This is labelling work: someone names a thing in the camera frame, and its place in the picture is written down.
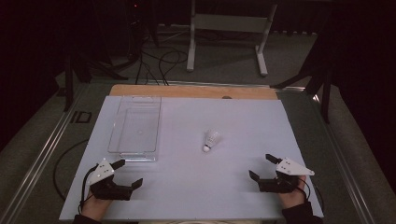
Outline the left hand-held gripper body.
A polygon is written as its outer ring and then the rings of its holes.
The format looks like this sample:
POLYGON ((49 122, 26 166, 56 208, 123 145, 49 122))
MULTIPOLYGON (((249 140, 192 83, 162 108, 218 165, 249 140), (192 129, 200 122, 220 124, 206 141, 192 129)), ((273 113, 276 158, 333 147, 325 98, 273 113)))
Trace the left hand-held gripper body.
POLYGON ((103 159, 94 168, 88 180, 91 193, 97 199, 129 201, 134 189, 131 186, 118 185, 113 181, 116 170, 111 167, 112 163, 103 159))

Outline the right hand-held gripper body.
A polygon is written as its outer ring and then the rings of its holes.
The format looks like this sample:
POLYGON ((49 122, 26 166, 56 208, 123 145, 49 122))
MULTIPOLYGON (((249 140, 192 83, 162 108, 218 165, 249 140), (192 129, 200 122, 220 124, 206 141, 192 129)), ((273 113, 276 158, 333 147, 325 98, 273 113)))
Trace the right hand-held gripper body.
POLYGON ((276 164, 276 177, 262 179, 258 182, 262 192, 290 193, 298 186, 298 177, 301 175, 314 175, 315 172, 289 158, 282 159, 276 164))

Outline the clear plastic tray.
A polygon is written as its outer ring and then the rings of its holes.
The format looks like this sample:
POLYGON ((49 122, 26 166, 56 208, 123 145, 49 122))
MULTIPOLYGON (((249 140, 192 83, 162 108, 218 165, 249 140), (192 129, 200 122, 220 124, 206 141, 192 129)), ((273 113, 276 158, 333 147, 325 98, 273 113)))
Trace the clear plastic tray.
POLYGON ((126 161, 156 161, 161 107, 161 97, 122 96, 108 152, 126 161))

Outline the white shuttlecock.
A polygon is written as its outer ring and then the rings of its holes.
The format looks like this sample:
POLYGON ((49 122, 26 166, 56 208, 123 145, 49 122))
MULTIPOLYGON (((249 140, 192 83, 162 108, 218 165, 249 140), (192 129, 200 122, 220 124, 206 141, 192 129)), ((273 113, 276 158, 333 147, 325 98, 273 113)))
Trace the white shuttlecock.
POLYGON ((203 152, 209 152, 221 139, 222 135, 217 131, 208 130, 205 133, 203 152))

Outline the person's right hand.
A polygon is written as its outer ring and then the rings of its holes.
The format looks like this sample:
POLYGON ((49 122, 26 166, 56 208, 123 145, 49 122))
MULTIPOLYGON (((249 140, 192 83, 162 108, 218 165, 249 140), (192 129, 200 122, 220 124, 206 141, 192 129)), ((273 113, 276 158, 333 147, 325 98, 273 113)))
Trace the person's right hand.
POLYGON ((293 192, 278 194, 279 200, 281 201, 282 207, 284 209, 289 209, 294 206, 304 204, 305 202, 306 193, 304 191, 304 188, 306 177, 304 175, 301 175, 298 177, 298 180, 298 186, 293 192))

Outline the person's left hand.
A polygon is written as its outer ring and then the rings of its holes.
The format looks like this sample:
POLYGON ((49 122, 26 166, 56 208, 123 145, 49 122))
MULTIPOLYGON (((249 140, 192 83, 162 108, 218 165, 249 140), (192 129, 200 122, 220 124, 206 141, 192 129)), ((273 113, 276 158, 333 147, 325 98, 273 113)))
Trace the person's left hand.
POLYGON ((84 201, 84 205, 82 206, 81 214, 84 217, 101 222, 111 204, 111 200, 97 199, 89 192, 88 198, 84 201))

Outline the white board mat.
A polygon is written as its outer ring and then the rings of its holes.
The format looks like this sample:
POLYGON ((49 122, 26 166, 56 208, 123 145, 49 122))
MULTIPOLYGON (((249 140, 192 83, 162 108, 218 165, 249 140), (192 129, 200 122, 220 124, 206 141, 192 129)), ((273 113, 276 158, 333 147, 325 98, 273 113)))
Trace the white board mat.
POLYGON ((249 170, 276 175, 265 154, 304 161, 279 100, 163 98, 155 162, 116 170, 119 185, 143 179, 131 200, 114 202, 108 220, 278 219, 281 204, 261 192, 249 170), (203 152, 205 133, 222 137, 203 152))

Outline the black tripod stand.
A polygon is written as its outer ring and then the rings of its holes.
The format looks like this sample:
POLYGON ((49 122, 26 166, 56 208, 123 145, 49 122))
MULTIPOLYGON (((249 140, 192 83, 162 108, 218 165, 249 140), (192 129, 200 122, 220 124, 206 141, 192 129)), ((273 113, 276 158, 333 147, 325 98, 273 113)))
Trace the black tripod stand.
POLYGON ((320 114, 326 123, 329 123, 329 102, 331 92, 332 71, 329 54, 326 53, 328 41, 322 34, 318 34, 311 50, 306 56, 303 65, 297 75, 286 79, 275 85, 273 89, 285 89, 289 85, 310 77, 308 84, 304 88, 307 95, 316 95, 319 89, 322 89, 320 114))
POLYGON ((103 72, 109 77, 116 80, 127 80, 127 77, 116 74, 110 68, 105 67, 96 60, 90 58, 87 54, 71 46, 66 50, 64 59, 64 95, 65 106, 64 112, 68 111, 74 103, 74 80, 73 75, 76 74, 81 82, 89 83, 92 79, 89 67, 93 67, 103 72))

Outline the white metal stand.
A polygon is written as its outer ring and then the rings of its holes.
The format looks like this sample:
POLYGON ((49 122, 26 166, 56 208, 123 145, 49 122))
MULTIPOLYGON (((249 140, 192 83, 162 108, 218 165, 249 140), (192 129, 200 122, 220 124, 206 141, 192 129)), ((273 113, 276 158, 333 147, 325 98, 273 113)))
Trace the white metal stand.
POLYGON ((194 70, 196 51, 195 31, 211 30, 262 34, 262 42, 255 47, 255 53, 261 76, 266 77, 268 75, 263 49, 267 42, 270 28, 272 27, 277 4, 272 4, 270 6, 269 14, 264 18, 201 14, 196 12, 195 7, 196 0, 191 0, 190 46, 186 67, 188 72, 194 70))

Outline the metal floor rail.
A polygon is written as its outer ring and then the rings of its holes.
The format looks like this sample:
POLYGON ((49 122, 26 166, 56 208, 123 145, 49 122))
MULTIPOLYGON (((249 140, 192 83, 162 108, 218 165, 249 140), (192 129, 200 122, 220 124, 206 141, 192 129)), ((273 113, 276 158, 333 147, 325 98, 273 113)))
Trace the metal floor rail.
POLYGON ((367 202, 362 195, 361 188, 352 174, 342 149, 336 141, 331 126, 324 121, 324 118, 321 115, 321 104, 319 98, 314 95, 309 96, 309 99, 312 101, 312 106, 316 110, 316 115, 320 120, 321 126, 330 140, 331 153, 337 166, 337 171, 343 179, 344 186, 346 187, 349 198, 352 201, 355 210, 357 211, 357 214, 361 220, 361 224, 376 224, 367 202))
POLYGON ((58 224, 88 136, 75 119, 87 87, 64 112, 52 97, 0 153, 0 224, 58 224))

